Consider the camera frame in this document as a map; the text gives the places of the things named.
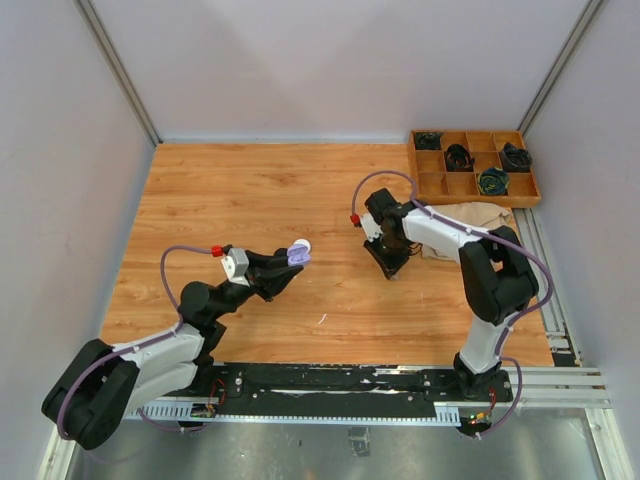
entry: green cable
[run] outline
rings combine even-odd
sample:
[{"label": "green cable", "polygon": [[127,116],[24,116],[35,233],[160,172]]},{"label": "green cable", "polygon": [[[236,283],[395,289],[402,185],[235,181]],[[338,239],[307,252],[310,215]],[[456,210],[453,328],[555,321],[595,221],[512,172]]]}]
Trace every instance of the green cable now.
[{"label": "green cable", "polygon": [[501,168],[488,168],[478,176],[478,190],[482,195],[504,195],[508,187],[509,175]]}]

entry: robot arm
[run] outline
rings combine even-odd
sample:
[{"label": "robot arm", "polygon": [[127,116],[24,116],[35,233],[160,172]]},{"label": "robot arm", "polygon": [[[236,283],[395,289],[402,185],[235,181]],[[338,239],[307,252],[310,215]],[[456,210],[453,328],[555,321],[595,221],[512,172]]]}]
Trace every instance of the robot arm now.
[{"label": "robot arm", "polygon": [[506,323],[538,293],[538,282],[525,256],[473,232],[490,233],[520,245],[518,237],[509,227],[492,231],[471,226],[466,230],[454,228],[425,215],[412,202],[397,202],[387,189],[373,193],[365,206],[369,213],[356,224],[364,229],[364,247],[387,279],[407,263],[415,243],[443,252],[461,266],[473,317],[467,341],[454,359],[454,369],[462,391],[473,396],[500,368]]},{"label": "robot arm", "polygon": [[47,395],[42,412],[57,422],[72,385],[101,359],[112,357],[82,381],[63,412],[66,434],[86,450],[104,443],[125,414],[147,402],[200,382],[210,383],[207,375],[213,358],[209,353],[226,330],[218,318],[235,312],[253,295],[272,301],[311,259],[308,246],[298,244],[269,256],[232,246],[212,253],[223,256],[227,280],[218,286],[186,285],[178,307],[183,323],[127,344],[111,346],[91,340]]}]

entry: wood grain surface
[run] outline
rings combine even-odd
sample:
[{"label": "wood grain surface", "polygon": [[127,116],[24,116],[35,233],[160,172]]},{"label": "wood grain surface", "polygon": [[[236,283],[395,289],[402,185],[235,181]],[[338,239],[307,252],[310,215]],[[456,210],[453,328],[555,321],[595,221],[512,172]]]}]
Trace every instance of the wood grain surface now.
[{"label": "wood grain surface", "polygon": [[[216,360],[450,365],[471,318],[459,267],[415,257],[387,281],[349,221],[354,187],[378,169],[407,172],[406,146],[159,146],[102,338],[131,341],[176,320],[159,275],[170,245],[270,254],[307,238],[311,265],[281,295],[251,298],[221,318],[228,330]],[[372,179],[361,213],[381,187],[402,200],[409,192],[401,178]],[[188,252],[171,253],[167,271],[176,295],[189,281],[225,279],[219,259]],[[505,351],[525,365],[552,364],[538,314],[519,322]]]}]

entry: wooden compartment box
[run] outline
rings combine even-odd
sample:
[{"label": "wooden compartment box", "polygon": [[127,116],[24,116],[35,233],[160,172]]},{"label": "wooden compartment box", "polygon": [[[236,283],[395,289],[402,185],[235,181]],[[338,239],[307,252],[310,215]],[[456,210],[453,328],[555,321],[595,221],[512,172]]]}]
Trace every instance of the wooden compartment box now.
[{"label": "wooden compartment box", "polygon": [[[417,150],[415,134],[443,132],[438,150]],[[530,208],[540,201],[540,190],[534,175],[535,158],[529,173],[510,173],[504,195],[482,195],[478,176],[491,167],[501,167],[499,152],[509,142],[526,148],[517,131],[412,130],[407,144],[409,171],[418,184],[418,198],[432,205],[464,202],[488,202],[507,208]],[[473,172],[449,172],[444,161],[447,148],[460,144],[475,159]]]}]

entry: white wall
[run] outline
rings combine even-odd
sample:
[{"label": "white wall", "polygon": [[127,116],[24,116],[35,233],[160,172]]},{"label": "white wall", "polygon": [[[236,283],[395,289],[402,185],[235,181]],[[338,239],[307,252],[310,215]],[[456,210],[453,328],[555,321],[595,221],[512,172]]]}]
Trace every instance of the white wall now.
[{"label": "white wall", "polygon": [[640,472],[640,3],[609,2],[528,137],[538,208],[585,359]]},{"label": "white wall", "polygon": [[95,0],[167,141],[516,128],[585,0]]},{"label": "white wall", "polygon": [[73,2],[0,9],[0,477],[31,479],[41,402],[99,330],[152,148]]}]

